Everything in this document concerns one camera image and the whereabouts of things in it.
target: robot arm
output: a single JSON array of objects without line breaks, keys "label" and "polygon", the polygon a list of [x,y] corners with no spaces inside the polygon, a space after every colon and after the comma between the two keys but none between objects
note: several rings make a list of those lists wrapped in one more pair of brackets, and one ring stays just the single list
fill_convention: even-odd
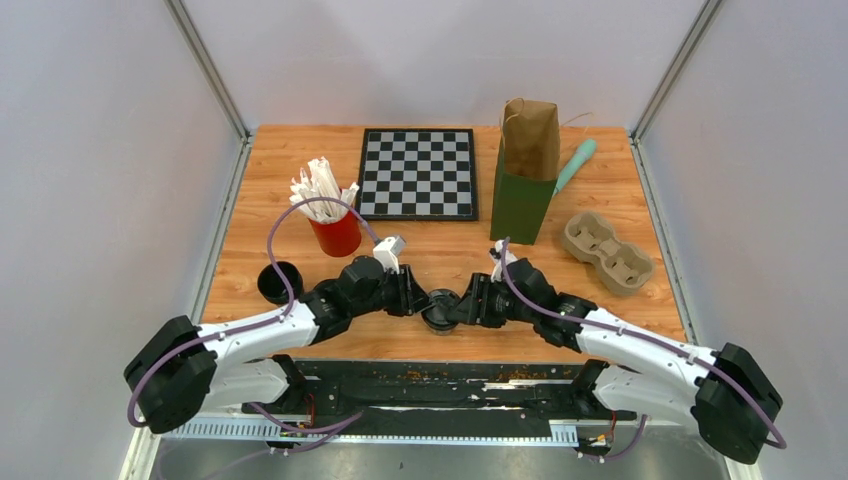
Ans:
[{"label": "robot arm", "polygon": [[[532,323],[552,345],[616,364],[589,360],[584,365],[575,383],[586,391],[586,408],[603,406],[672,421],[697,430],[727,457],[756,461],[766,443],[767,426],[731,385],[704,366],[715,367],[741,385],[773,421],[783,401],[747,351],[730,343],[715,351],[637,327],[586,299],[557,293],[527,259],[507,253],[501,261],[502,247],[498,242],[490,250],[495,261],[492,275],[473,274],[465,294],[443,312],[448,321],[489,328],[508,320]],[[542,314],[519,299],[504,282],[504,265],[524,297],[572,320]]]},{"label": "robot arm", "polygon": [[[425,309],[429,297],[410,267],[397,259],[404,246],[400,237],[384,239],[374,247],[373,257],[355,258],[338,278],[324,280],[301,295],[285,317],[285,308],[279,308],[221,324],[195,326],[185,316],[169,320],[125,369],[131,389],[176,347],[201,337],[213,339],[169,360],[145,385],[138,405],[150,430],[173,430],[201,409],[284,400],[297,372],[261,360],[269,353],[323,342],[347,331],[353,318],[370,312],[411,316]],[[274,318],[279,321],[251,328]]]}]

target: chessboard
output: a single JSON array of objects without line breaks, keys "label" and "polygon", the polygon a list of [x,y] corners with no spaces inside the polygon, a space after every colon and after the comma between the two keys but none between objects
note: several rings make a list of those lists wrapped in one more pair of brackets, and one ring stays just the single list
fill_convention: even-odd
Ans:
[{"label": "chessboard", "polygon": [[471,129],[366,129],[357,210],[368,220],[477,220]]}]

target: ruler-like metal strip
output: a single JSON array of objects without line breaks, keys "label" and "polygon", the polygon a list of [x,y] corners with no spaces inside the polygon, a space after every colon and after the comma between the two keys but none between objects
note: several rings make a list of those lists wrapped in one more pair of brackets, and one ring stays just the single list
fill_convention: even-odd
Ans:
[{"label": "ruler-like metal strip", "polygon": [[[195,417],[182,427],[162,435],[166,439],[254,440],[310,443],[323,435],[300,435],[283,431],[264,418]],[[384,445],[490,445],[523,447],[576,447],[577,427],[551,424],[550,437],[453,437],[419,435],[339,435],[330,442]]]}]

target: wooden tabletop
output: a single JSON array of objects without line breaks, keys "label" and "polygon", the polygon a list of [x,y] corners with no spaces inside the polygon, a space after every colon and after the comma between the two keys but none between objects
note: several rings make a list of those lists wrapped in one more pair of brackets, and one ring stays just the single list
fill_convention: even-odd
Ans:
[{"label": "wooden tabletop", "polygon": [[[362,126],[263,126],[253,146],[232,221],[218,261],[204,322],[235,320],[274,308],[256,289],[256,277],[268,263],[265,242],[277,216],[290,205],[291,178],[312,158],[330,160],[340,185],[357,179]],[[563,158],[568,159],[586,137],[583,128],[562,129]],[[622,128],[590,128],[598,142],[589,160],[551,202],[536,245],[514,245],[558,290],[588,298],[638,326],[677,340],[684,331],[651,224],[645,196]],[[372,222],[380,236],[400,234],[407,241],[401,262],[412,266],[427,291],[449,288],[462,294],[473,272],[492,270],[488,251],[492,190],[499,129],[475,127],[480,221]],[[560,245],[566,222],[584,210],[609,220],[623,241],[634,242],[656,263],[654,276],[631,297],[617,297],[598,280],[594,268],[582,264]],[[369,255],[373,244],[363,233],[356,255]],[[331,258],[319,248],[300,214],[287,219],[274,241],[278,259],[294,263],[309,290],[325,278],[336,278],[351,257]],[[420,316],[389,317],[375,313],[357,318],[346,333],[287,353],[300,358],[392,359],[469,362],[558,362],[585,360],[583,355],[546,344],[531,325],[510,322],[500,329],[459,325],[437,336]]]}]

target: red cup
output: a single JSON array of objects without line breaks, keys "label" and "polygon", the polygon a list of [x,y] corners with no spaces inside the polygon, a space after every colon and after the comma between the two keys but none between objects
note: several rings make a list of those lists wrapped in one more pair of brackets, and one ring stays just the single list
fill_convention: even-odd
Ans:
[{"label": "red cup", "polygon": [[335,223],[318,223],[312,219],[312,231],[321,245],[321,250],[331,257],[346,257],[355,252],[362,243],[362,233],[359,231],[359,222],[353,213],[348,211],[347,215]]}]

